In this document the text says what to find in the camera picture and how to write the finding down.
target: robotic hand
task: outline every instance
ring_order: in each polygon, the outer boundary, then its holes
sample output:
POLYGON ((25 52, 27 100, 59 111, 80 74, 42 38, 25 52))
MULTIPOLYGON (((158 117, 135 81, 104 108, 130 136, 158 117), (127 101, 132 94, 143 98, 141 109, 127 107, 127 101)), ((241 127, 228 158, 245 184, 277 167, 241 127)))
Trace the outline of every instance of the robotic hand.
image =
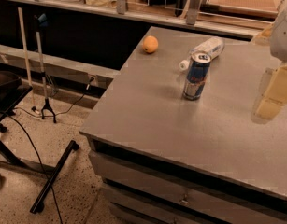
POLYGON ((263 119, 275 118, 287 104, 287 0, 282 0, 279 6, 279 16, 274 21, 269 41, 271 55, 282 63, 272 71, 255 111, 255 115, 263 119))

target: drawer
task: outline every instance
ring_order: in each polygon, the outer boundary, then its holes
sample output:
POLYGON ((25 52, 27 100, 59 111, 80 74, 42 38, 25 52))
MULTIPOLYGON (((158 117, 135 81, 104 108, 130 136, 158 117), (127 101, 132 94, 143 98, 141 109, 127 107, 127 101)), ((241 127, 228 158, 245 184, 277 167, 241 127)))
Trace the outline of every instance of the drawer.
POLYGON ((164 223, 213 224, 213 222, 201 219, 200 217, 194 217, 193 215, 177 210, 169 205, 156 202, 155 200, 137 195, 125 189, 103 184, 102 190, 105 197, 110 202, 161 220, 164 223))
POLYGON ((133 162, 91 152, 95 173, 105 179, 138 189, 172 203, 230 223, 284 224, 287 215, 255 203, 198 186, 133 162))
POLYGON ((170 223, 165 223, 165 222, 153 219, 151 217, 145 217, 143 215, 140 215, 139 213, 136 213, 132 210, 129 210, 125 207, 119 206, 114 203, 111 203, 109 205, 109 210, 114 216, 120 217, 134 224, 155 224, 155 223, 156 224, 170 224, 170 223))

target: desk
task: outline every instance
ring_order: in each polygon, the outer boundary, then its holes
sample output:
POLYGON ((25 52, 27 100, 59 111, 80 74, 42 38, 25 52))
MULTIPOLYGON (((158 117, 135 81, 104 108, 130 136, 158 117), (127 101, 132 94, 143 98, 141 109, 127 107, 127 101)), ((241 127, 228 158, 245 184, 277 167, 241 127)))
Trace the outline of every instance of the desk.
POLYGON ((225 39, 200 100, 182 98, 179 62, 206 35, 152 27, 80 133, 114 214, 134 223, 287 223, 287 106, 259 123, 252 108, 269 48, 225 39))
MULTIPOLYGON (((2 102, 0 102, 0 122, 6 116, 10 116, 13 113, 13 108, 28 94, 28 92, 32 89, 30 86, 21 85, 15 91, 12 91, 8 94, 2 102)), ((41 165, 40 163, 34 161, 27 161, 21 158, 16 157, 0 140, 0 162, 14 165, 20 168, 24 168, 27 170, 31 170, 34 172, 44 173, 47 175, 48 180, 39 193, 35 203, 33 204, 30 212, 37 213, 41 212, 44 208, 44 199, 48 194, 53 182, 55 181, 57 175, 60 173, 63 165, 65 164, 66 159, 68 158, 70 152, 72 150, 78 150, 79 145, 75 141, 70 141, 68 146, 65 149, 61 159, 59 159, 57 165, 55 167, 51 167, 48 165, 41 165)))

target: can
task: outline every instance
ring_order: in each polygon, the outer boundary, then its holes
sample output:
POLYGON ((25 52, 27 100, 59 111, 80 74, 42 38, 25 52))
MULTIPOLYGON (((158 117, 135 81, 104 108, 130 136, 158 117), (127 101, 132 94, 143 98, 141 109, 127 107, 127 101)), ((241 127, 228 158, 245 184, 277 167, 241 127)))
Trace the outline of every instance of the can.
POLYGON ((205 42, 199 44, 197 47, 190 50, 190 54, 197 51, 204 51, 208 54, 211 60, 214 60, 219 56, 224 50, 224 41, 218 36, 213 36, 212 38, 206 40, 205 42))
POLYGON ((211 58, 203 51, 198 51, 191 56, 191 66, 185 80, 183 96, 188 100, 200 98, 205 86, 211 58))

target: floor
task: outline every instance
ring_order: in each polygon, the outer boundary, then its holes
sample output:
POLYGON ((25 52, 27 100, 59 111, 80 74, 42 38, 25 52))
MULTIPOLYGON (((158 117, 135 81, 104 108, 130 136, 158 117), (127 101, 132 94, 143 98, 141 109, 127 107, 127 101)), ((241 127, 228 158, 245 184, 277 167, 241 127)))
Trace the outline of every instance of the floor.
MULTIPOLYGON (((50 106, 55 113, 60 113, 68 110, 80 96, 81 93, 59 90, 50 98, 50 106)), ((35 105, 40 110, 44 105, 42 87, 35 85, 33 95, 30 92, 17 106, 19 109, 15 110, 14 118, 29 133, 44 164, 55 166, 70 140, 75 140, 80 146, 79 150, 70 154, 53 185, 63 223, 126 223, 110 214, 108 201, 100 191, 101 178, 94 174, 88 159, 89 145, 86 138, 79 134, 79 127, 96 102, 97 100, 84 96, 68 113, 58 115, 57 123, 54 124, 49 117, 32 117, 22 110, 36 115, 31 111, 32 106, 35 105)), ((0 133, 0 139, 7 147, 18 157, 38 161, 22 128, 10 118, 4 119, 2 124, 7 126, 8 131, 0 133)), ((44 202, 44 210, 38 214, 30 213, 46 182, 44 175, 8 168, 2 164, 0 174, 3 177, 0 185, 0 224, 61 223, 51 191, 44 202)))

